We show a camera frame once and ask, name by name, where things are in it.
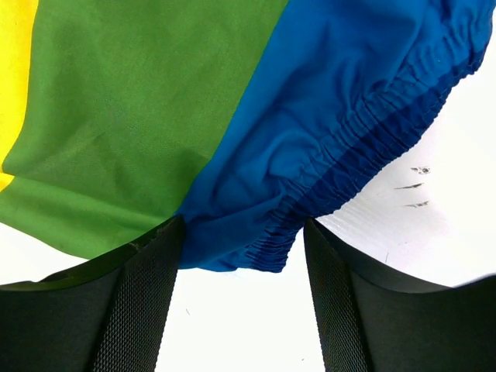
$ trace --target blue fabric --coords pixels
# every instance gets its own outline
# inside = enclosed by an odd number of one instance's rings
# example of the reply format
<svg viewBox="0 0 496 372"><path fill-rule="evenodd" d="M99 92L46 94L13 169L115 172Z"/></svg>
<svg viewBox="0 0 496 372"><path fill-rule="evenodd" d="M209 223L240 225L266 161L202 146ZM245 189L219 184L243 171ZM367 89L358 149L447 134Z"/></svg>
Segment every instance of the blue fabric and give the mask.
<svg viewBox="0 0 496 372"><path fill-rule="evenodd" d="M278 272L309 216L413 147L481 64L495 0L291 0L179 213L181 268Z"/></svg>

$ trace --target fabric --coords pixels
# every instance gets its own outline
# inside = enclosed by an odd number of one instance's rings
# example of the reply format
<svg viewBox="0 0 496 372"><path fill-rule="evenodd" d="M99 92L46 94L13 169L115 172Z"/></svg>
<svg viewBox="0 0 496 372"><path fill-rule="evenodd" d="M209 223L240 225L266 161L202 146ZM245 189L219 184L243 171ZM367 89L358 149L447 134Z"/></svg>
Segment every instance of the fabric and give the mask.
<svg viewBox="0 0 496 372"><path fill-rule="evenodd" d="M278 272L305 218L415 145L478 69L494 7L40 0L30 49L14 38L33 17L0 29L0 74L29 79L0 116L0 222L92 258L178 212L182 268Z"/></svg>

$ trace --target multicolored fabric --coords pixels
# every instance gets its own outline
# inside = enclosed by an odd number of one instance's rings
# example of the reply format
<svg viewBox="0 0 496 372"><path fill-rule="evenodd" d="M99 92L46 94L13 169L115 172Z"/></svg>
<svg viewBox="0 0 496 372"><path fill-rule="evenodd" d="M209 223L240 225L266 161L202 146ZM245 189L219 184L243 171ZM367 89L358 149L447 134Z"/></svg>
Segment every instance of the multicolored fabric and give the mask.
<svg viewBox="0 0 496 372"><path fill-rule="evenodd" d="M0 0L0 222L75 256L174 213L182 268L278 272L414 146L496 0Z"/></svg>

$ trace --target garment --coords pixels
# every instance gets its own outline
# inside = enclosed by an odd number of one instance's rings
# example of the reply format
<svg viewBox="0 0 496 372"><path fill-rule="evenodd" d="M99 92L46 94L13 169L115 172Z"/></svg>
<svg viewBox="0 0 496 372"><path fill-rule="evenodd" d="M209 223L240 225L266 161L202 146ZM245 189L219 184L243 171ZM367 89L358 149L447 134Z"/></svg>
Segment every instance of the garment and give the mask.
<svg viewBox="0 0 496 372"><path fill-rule="evenodd" d="M182 268L278 272L479 68L495 1L36 5L0 222L92 258L180 213Z"/></svg>

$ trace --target yellow stripe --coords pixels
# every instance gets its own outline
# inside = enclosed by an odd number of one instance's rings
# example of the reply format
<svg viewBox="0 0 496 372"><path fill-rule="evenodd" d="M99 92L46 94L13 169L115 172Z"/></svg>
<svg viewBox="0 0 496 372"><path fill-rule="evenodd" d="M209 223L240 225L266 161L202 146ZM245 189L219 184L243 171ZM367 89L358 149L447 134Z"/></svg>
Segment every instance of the yellow stripe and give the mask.
<svg viewBox="0 0 496 372"><path fill-rule="evenodd" d="M28 94L31 34L38 0L0 0L0 191L14 179L3 162L19 137Z"/></svg>

